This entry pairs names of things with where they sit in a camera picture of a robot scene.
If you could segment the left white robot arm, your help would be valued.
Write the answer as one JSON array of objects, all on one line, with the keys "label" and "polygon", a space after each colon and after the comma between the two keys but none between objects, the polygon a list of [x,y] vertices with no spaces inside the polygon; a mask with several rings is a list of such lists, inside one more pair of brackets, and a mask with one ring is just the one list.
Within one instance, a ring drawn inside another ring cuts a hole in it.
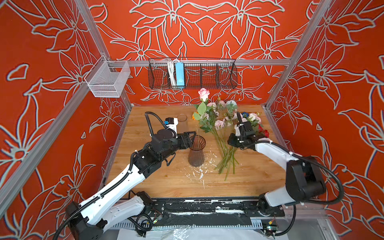
[{"label": "left white robot arm", "polygon": [[145,112],[151,141],[131,154],[127,167],[109,184],[81,203],[72,202],[67,206],[67,218],[56,230],[53,236],[55,240],[66,227],[76,240],[98,240],[123,219],[149,217],[144,209],[152,201],[146,193],[139,192],[123,203],[118,201],[157,171],[162,163],[169,166],[178,150],[191,148],[197,136],[195,131],[178,133],[176,118],[164,121],[158,118],[163,127],[154,133],[150,116],[155,115],[153,112]]}]

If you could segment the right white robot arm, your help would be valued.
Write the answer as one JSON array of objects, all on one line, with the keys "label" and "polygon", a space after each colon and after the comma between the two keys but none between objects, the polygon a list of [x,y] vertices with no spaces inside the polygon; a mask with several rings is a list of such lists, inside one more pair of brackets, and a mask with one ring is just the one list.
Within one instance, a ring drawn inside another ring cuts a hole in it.
[{"label": "right white robot arm", "polygon": [[[303,157],[278,143],[273,142],[263,134],[258,134],[252,123],[237,113],[238,123],[235,133],[231,134],[228,144],[241,150],[253,150],[268,157],[286,172],[285,185],[258,197],[257,209],[263,216],[269,216],[274,208],[282,205],[312,203],[319,205],[334,205],[342,201],[345,190],[341,180],[313,157]],[[336,183],[339,193],[333,200],[317,201],[314,198],[323,195],[327,186],[323,174],[327,173]]]}]

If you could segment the dark smoked glass vase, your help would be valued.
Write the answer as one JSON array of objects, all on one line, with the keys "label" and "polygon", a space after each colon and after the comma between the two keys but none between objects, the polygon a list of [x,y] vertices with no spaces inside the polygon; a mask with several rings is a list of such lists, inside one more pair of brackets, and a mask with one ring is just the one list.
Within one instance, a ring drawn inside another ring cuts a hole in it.
[{"label": "dark smoked glass vase", "polygon": [[204,148],[206,147],[206,140],[196,135],[192,147],[190,148],[188,161],[192,167],[200,167],[205,161]]}]

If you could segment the pink peony stem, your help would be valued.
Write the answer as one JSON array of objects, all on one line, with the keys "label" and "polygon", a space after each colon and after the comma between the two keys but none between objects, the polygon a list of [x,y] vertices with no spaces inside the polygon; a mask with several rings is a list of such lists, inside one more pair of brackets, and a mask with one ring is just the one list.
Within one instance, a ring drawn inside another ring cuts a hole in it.
[{"label": "pink peony stem", "polygon": [[221,156],[216,170],[219,175],[225,175],[224,181],[226,181],[230,173],[235,174],[236,165],[239,163],[235,157],[237,148],[228,144],[229,136],[234,132],[234,122],[228,117],[225,117],[222,120],[216,120],[214,126],[213,133]]}]

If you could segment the white green flower stem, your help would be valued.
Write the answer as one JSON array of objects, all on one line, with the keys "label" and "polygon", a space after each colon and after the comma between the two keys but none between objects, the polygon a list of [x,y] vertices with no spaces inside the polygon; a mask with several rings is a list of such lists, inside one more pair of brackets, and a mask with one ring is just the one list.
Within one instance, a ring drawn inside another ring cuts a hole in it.
[{"label": "white green flower stem", "polygon": [[234,100],[227,102],[219,100],[217,102],[217,110],[220,118],[234,120],[237,118],[238,105]]}]

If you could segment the pink rose stem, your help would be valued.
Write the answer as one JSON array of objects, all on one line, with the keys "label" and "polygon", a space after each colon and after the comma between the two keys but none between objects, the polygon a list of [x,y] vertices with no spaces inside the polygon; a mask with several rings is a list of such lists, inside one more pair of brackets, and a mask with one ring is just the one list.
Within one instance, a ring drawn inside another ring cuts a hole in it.
[{"label": "pink rose stem", "polygon": [[198,113],[198,121],[201,119],[201,116],[202,114],[207,110],[207,104],[210,103],[210,102],[213,102],[213,103],[216,103],[221,100],[220,98],[218,98],[217,100],[215,101],[212,101],[210,100],[210,91],[205,89],[205,88],[201,88],[199,91],[198,91],[198,95],[199,95],[199,99],[200,99],[200,103],[195,105],[196,107],[196,111]]}]

